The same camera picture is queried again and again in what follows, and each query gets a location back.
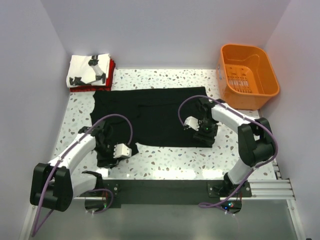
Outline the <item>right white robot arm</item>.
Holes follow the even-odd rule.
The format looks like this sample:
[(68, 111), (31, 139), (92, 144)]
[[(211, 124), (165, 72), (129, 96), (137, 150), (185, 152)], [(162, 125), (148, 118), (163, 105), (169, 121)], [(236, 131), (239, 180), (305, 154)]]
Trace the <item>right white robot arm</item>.
[(276, 153), (276, 142), (272, 137), (269, 121), (242, 115), (227, 103), (198, 100), (202, 114), (197, 121), (193, 138), (207, 147), (212, 147), (218, 133), (218, 123), (222, 123), (237, 133), (239, 159), (230, 171), (224, 174), (223, 182), (214, 191), (220, 196), (235, 196), (241, 186), (254, 171), (256, 165), (268, 161)]

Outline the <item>black t shirt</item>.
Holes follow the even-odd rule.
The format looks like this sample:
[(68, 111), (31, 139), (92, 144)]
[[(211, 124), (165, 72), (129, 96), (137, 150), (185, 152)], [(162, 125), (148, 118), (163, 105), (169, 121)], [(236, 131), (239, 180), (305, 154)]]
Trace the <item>black t shirt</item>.
[(92, 123), (110, 115), (103, 126), (110, 130), (108, 144), (128, 143), (132, 154), (137, 144), (153, 147), (210, 148), (212, 145), (194, 138), (195, 131), (184, 129), (181, 122), (192, 116), (202, 119), (198, 99), (206, 89), (157, 88), (136, 90), (96, 91)]

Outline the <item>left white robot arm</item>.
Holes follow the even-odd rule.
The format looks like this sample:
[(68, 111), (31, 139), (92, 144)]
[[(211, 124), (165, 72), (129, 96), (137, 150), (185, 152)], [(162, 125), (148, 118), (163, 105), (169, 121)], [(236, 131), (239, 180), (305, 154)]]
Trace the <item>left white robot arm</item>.
[(72, 180), (72, 173), (91, 151), (107, 160), (114, 154), (111, 144), (113, 128), (107, 126), (95, 127), (90, 133), (88, 126), (82, 127), (73, 142), (57, 157), (48, 163), (38, 163), (33, 169), (30, 203), (38, 206), (45, 183), (49, 183), (44, 192), (42, 207), (64, 212), (72, 200), (83, 193), (99, 196), (104, 190), (103, 177), (95, 171), (85, 170), (83, 173), (89, 178), (76, 181)]

